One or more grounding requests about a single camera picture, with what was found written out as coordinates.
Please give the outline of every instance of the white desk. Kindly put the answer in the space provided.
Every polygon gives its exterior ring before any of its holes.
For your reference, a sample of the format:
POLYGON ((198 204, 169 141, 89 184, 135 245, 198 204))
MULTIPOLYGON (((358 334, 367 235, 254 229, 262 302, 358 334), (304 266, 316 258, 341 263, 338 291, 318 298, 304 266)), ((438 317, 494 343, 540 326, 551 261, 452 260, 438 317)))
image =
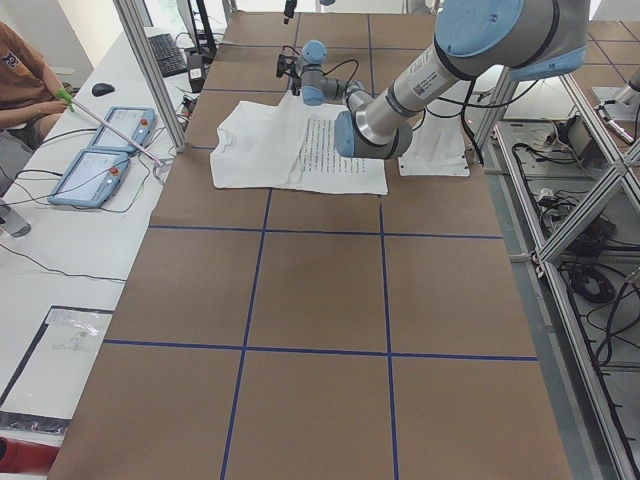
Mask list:
MULTIPOLYGON (((165 79, 173 104, 178 107, 183 91, 190 91, 186 74, 165 79)), ((155 108, 151 93, 124 35, 114 43, 102 62, 87 80, 77 99, 94 113, 104 117, 113 105, 155 108), (91 94, 95 83, 106 82, 115 92, 96 98, 91 94)), ((162 127, 158 116, 158 125, 162 127)), ((97 124, 86 114, 66 111, 52 130, 50 137, 76 129, 95 128, 97 124)), ((25 168, 45 169, 63 173, 78 151, 85 148, 91 133, 65 136, 42 146, 25 168)), ((163 133, 150 147, 159 158, 173 155, 169 136, 163 133)), ((153 162, 141 156, 149 167, 153 162)), ((146 170, 132 159, 128 173, 116 195, 105 208, 123 210, 132 201, 146 170)), ((46 196, 57 177, 28 173, 18 182, 34 197, 46 196)), ((147 229, 149 216, 155 207, 162 185, 150 176, 131 209, 124 214, 100 210, 79 211, 70 207, 54 207, 28 202, 14 208, 32 225, 23 238, 6 233, 0 242, 12 250, 25 253, 50 268, 67 273, 82 273, 126 279, 147 229)), ((13 185, 4 197, 7 203, 27 200, 28 196, 13 185)), ((11 375, 45 318, 51 305, 113 310, 118 303, 123 283, 87 278, 67 278, 47 273, 30 261, 0 249, 0 391, 11 375)), ((0 436, 32 439, 33 436, 0 430, 0 436)), ((44 441, 42 436, 35 441, 44 441)), ((51 444, 61 438, 51 437, 51 444)), ((0 474, 2 480, 19 480, 16 475, 0 474)))

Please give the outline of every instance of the person's hand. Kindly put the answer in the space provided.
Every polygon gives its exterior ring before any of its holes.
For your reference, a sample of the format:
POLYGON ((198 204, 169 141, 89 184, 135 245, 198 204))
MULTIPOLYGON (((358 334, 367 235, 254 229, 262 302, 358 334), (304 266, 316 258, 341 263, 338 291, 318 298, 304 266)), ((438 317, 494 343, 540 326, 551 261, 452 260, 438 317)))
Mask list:
POLYGON ((62 113, 67 109, 67 103, 59 100, 54 100, 51 102, 43 102, 35 105, 38 107, 38 112, 40 114, 52 115, 54 113, 62 113))

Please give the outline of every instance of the green object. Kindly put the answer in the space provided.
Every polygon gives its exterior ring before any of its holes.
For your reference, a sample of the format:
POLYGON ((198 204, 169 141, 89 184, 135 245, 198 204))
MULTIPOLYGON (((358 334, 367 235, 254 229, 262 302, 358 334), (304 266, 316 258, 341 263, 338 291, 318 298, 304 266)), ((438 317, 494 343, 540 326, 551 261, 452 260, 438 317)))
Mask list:
POLYGON ((56 97, 58 100, 62 100, 63 102, 67 102, 67 105, 69 105, 69 110, 71 110, 72 112, 74 111, 73 110, 73 97, 71 96, 71 94, 69 92, 67 92, 66 89, 61 88, 60 90, 58 90, 56 92, 54 97, 56 97))

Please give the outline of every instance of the red object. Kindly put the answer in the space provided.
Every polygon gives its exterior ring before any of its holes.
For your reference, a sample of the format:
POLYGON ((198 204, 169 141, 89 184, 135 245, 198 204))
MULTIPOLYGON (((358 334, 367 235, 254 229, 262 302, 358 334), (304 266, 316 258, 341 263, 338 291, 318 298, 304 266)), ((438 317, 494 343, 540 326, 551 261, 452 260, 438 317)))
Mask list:
POLYGON ((0 437, 0 473, 47 475, 58 447, 0 437))

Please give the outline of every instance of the person's arm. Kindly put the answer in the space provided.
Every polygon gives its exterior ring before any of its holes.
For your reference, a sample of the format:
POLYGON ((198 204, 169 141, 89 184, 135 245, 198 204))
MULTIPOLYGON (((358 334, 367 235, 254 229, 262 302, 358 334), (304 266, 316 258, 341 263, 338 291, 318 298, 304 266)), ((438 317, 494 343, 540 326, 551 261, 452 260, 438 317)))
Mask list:
POLYGON ((51 102, 37 103, 28 107, 15 108, 12 110, 0 110, 0 128, 15 127, 39 115, 51 115, 62 113, 67 108, 65 102, 58 100, 51 102))
POLYGON ((55 95, 64 88, 62 82, 58 78, 58 75, 56 75, 56 72, 51 70, 51 67, 49 67, 48 64, 45 64, 40 80, 42 80, 44 85, 47 87, 47 90, 51 92, 51 95, 55 95))

